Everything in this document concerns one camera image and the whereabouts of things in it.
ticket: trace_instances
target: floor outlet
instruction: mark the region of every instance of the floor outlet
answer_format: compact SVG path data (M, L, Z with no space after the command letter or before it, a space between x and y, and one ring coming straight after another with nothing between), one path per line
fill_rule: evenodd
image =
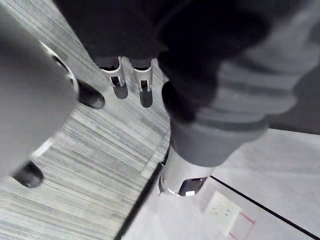
M216 227L227 236L235 224L241 208L220 192L215 191L207 211L215 219Z

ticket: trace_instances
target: dark clothing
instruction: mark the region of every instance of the dark clothing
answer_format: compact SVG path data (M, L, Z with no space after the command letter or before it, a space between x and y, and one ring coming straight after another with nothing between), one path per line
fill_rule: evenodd
M319 63L317 0L56 2L99 67L117 56L159 59L171 144L200 166L259 137Z

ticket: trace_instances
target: gray carpet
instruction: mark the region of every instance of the gray carpet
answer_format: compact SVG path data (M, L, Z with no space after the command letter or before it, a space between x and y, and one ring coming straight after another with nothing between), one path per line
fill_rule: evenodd
M51 1L0 4L106 100L102 110L79 104L53 146L34 161L45 175L39 188L1 179L0 239L111 240L168 148L163 74L154 61L154 103L143 108L131 66L123 59L129 96L117 99Z

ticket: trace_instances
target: black shoe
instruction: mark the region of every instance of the black shoe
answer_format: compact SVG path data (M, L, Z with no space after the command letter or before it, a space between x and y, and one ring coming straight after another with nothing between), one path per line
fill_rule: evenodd
M27 188L35 188L44 180L42 171L32 161L12 177Z
M102 109L105 106L105 98L100 92L81 80L77 79L77 82L79 85L78 101L80 103L92 109Z

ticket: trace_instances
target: shoe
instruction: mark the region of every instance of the shoe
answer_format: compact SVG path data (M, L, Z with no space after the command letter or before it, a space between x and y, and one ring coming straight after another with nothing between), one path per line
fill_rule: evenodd
M151 107L153 103L152 94L152 78L153 70L152 66L148 69L133 69L135 79L137 80L139 92L140 92L140 103L144 108Z
M77 79L78 101L92 109L102 109L105 104L104 96L89 84Z
M21 168L12 177L16 181L18 181L18 183L27 188L35 188L39 186L44 180L42 171L32 161Z
M117 68L105 68L101 70L105 77L111 82L115 96L118 99L128 97L128 88L125 80L125 73L121 65L121 57L118 58L119 66Z

